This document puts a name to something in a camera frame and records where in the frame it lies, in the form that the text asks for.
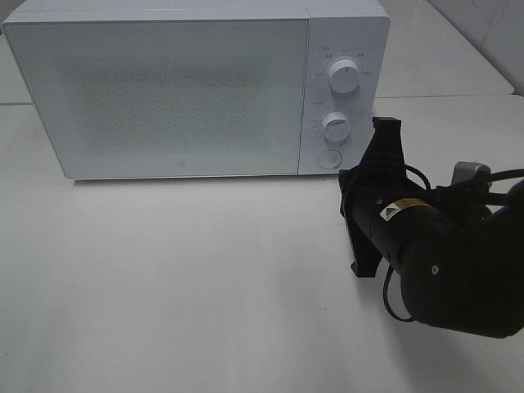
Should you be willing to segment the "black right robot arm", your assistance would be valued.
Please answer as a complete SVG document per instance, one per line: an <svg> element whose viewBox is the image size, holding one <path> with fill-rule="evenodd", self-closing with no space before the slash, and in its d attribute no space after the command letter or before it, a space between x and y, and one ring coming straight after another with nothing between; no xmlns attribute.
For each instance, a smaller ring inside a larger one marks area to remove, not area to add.
<svg viewBox="0 0 524 393"><path fill-rule="evenodd" d="M408 320L484 337L523 328L523 172L460 161L433 187L404 161L398 119L376 117L359 164L339 173L351 268L400 276Z"/></svg>

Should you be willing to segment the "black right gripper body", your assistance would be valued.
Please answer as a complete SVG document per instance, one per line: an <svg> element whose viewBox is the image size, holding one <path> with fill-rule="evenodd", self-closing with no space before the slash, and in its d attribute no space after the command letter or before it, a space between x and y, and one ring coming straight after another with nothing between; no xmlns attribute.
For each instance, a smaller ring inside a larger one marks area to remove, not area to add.
<svg viewBox="0 0 524 393"><path fill-rule="evenodd" d="M354 252L351 269L359 278L375 277L382 259L398 262L398 237L382 215L406 180L404 164L384 161L339 172L341 214Z"/></svg>

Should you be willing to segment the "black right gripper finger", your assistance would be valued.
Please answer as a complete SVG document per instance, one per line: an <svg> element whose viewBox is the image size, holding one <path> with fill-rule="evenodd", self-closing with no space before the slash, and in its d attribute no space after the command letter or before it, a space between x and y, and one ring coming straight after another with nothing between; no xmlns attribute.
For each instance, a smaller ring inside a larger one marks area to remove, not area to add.
<svg viewBox="0 0 524 393"><path fill-rule="evenodd" d="M373 137L360 164L381 162L404 163L401 142L401 120L392 117L373 117Z"/></svg>

